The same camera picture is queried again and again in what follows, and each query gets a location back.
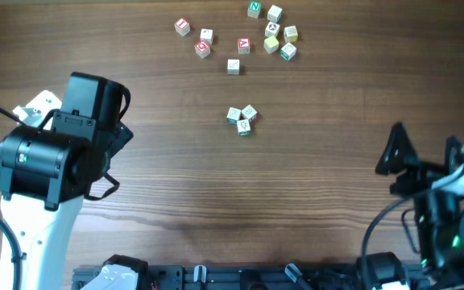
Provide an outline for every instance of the white cube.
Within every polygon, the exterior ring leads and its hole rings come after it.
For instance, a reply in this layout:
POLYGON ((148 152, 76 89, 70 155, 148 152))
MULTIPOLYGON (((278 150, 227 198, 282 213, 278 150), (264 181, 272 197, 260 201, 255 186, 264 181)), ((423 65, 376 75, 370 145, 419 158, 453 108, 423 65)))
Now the white cube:
POLYGON ((241 110, 230 107, 229 113, 226 115, 226 121, 230 124, 237 124, 241 118, 241 110))
POLYGON ((293 58, 295 54, 296 47, 290 43, 286 43, 286 45, 284 45, 282 49, 280 49, 280 56, 282 56, 282 58, 286 61, 289 61, 291 58, 293 58))
POLYGON ((266 30, 264 31, 264 35, 266 37, 270 37, 270 36, 277 37, 277 35, 279 34, 279 29, 280 29, 279 24, 273 23, 273 22, 270 21, 270 23, 268 23, 267 26, 266 26, 266 30))
POLYGON ((295 42, 298 39, 298 31, 296 26, 290 26, 284 28, 284 41, 285 42, 295 42))
POLYGON ((280 16, 282 16, 282 8, 271 5, 270 10, 267 12, 267 19, 274 23, 278 23, 280 16))
POLYGON ((248 120, 238 121, 239 136, 249 135, 251 133, 250 122, 248 120))
POLYGON ((229 60, 226 66, 226 71, 229 74, 239 75, 239 60, 229 60))
POLYGON ((197 54, 201 58, 205 58, 210 54, 210 46, 203 40, 200 40, 195 46, 194 49, 196 50, 197 54))
POLYGON ((257 111, 254 109, 253 106, 248 105, 241 110, 241 116, 247 119, 248 122, 252 122, 257 118, 257 111))
POLYGON ((213 30, 202 28, 200 33, 200 40, 205 41, 207 44, 213 44, 213 30))
POLYGON ((252 18, 258 18, 261 13, 261 2, 252 1, 248 5, 248 16, 252 18))
POLYGON ((239 50, 239 54, 250 53, 250 39, 246 39, 246 38, 238 39, 238 50, 239 50))
POLYGON ((270 36, 264 40, 264 49, 267 53, 276 52, 279 49, 279 40, 275 36, 270 36))
POLYGON ((178 19, 175 22, 175 30, 176 32, 180 33, 180 35, 185 36, 191 30, 191 26, 189 25, 189 21, 185 19, 178 19))

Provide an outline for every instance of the wooden table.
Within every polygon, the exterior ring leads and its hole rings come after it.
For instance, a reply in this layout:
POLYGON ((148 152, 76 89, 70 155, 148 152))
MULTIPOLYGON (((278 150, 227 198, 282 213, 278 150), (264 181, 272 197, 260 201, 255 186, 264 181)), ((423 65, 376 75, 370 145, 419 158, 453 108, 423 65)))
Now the wooden table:
MULTIPOLYGON (((112 254, 187 266, 351 262, 396 199, 394 177, 374 174, 391 125, 405 121, 420 156, 437 162, 447 137, 464 140, 464 3, 277 3, 282 27, 299 31, 290 62, 263 48, 272 2, 260 19, 245 1, 0 6, 4 108, 43 89, 62 98, 73 71, 132 92, 124 122, 135 137, 110 169, 122 186, 84 203, 66 289, 73 268, 112 254), (191 23, 185 37, 179 17, 191 23), (204 60, 194 51, 203 27, 215 34, 204 60), (250 55, 238 54, 239 37, 251 38, 250 55), (226 74, 229 58, 240 76, 226 74), (248 104, 262 117, 239 137, 226 113, 248 104)), ((0 115, 0 141, 14 126, 0 115)), ((371 252, 411 252, 399 216, 378 227, 371 252)))

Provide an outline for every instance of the cube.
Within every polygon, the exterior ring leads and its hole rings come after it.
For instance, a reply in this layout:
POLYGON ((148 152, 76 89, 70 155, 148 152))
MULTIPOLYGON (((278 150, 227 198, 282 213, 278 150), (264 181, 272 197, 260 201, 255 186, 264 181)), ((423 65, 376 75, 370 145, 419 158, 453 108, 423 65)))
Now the cube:
POLYGON ((208 45, 213 44, 213 30, 212 29, 201 29, 200 40, 205 41, 208 45))
POLYGON ((254 109, 253 106, 248 105, 241 110, 241 116, 247 119, 248 122, 252 122, 257 118, 257 111, 254 109))
POLYGON ((278 23, 281 16, 282 8, 275 5, 271 5, 270 10, 267 12, 267 19, 274 23, 278 23))
POLYGON ((270 37, 270 36, 275 36, 279 34, 279 29, 280 25, 277 23, 273 23, 270 21, 270 23, 267 24, 266 30, 264 31, 264 36, 270 37))
POLYGON ((194 46, 194 49, 201 58, 205 58, 210 54, 210 46, 203 40, 200 40, 200 42, 194 46))
POLYGON ((178 19, 175 22, 175 30, 176 32, 180 33, 180 35, 185 36, 186 34, 191 31, 191 26, 189 25, 189 21, 185 19, 178 19))
POLYGON ((261 13, 261 2, 252 1, 248 6, 248 16, 257 19, 261 13))
POLYGON ((286 45, 284 45, 282 49, 280 49, 280 56, 282 56, 282 58, 286 61, 289 61, 291 58, 293 58, 295 54, 296 48, 291 43, 286 43, 286 45))
POLYGON ((250 122, 248 120, 238 121, 239 136, 249 135, 251 133, 250 122))
POLYGON ((239 54, 250 53, 250 39, 238 39, 239 54))
POLYGON ((284 28, 284 41, 285 42, 295 42, 297 39, 298 39, 298 31, 296 30, 296 26, 284 28))
POLYGON ((270 36, 264 40, 264 49, 267 53, 276 52, 279 49, 279 40, 275 36, 270 36))
POLYGON ((226 71, 229 74, 239 75, 239 60, 229 60, 226 66, 226 71))
POLYGON ((230 107, 229 114, 226 115, 226 121, 230 124, 237 124, 241 118, 241 110, 230 107))

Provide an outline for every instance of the wooden surface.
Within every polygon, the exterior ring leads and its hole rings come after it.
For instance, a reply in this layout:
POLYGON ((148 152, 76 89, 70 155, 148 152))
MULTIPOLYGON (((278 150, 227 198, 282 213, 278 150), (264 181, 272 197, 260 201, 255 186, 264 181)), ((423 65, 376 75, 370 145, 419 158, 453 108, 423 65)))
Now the wooden surface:
MULTIPOLYGON (((370 220, 395 198, 374 167, 392 123, 421 156, 441 161, 464 140, 464 4, 419 1, 279 3, 296 25, 296 57, 263 49, 266 11, 247 2, 0 6, 0 105, 43 89, 62 98, 73 71, 132 92, 134 139, 112 160, 121 188, 84 203, 64 273, 112 254, 193 265, 353 261, 370 220), (185 17, 191 33, 173 23, 185 17), (213 51, 194 51, 214 29, 213 51), (237 38, 250 37, 240 56, 237 38), (240 59, 239 77, 226 74, 240 59), (261 113, 253 135, 230 106, 261 113)), ((0 141, 14 127, 0 115, 0 141)), ((108 186, 93 186, 101 194, 108 186)), ((393 213, 370 251, 410 254, 393 213)))

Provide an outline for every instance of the wood grain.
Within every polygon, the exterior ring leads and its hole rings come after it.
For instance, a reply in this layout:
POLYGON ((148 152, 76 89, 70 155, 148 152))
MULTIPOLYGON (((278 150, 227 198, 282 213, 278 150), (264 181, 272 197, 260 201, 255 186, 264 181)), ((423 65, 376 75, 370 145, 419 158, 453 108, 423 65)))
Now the wood grain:
MULTIPOLYGON (((464 2, 278 3, 282 27, 300 34, 289 63, 263 49, 271 4, 261 19, 247 18, 243 1, 0 6, 3 107, 43 89, 62 97, 73 71, 132 92, 124 122, 135 137, 110 170, 122 186, 84 203, 66 289, 73 268, 112 254, 183 265, 353 261, 367 224, 395 199, 393 177, 374 174, 392 123, 405 121, 434 161, 447 137, 464 140, 464 2), (192 26, 185 37, 179 17, 192 26), (201 60, 203 27, 216 39, 201 60), (252 53, 238 55, 245 36, 252 53), (228 58, 241 60, 241 76, 226 74, 228 58), (226 113, 248 104, 262 116, 240 138, 226 113)), ((0 141, 14 126, 0 116, 0 141)), ((399 215, 382 222, 370 251, 410 254, 399 215)))

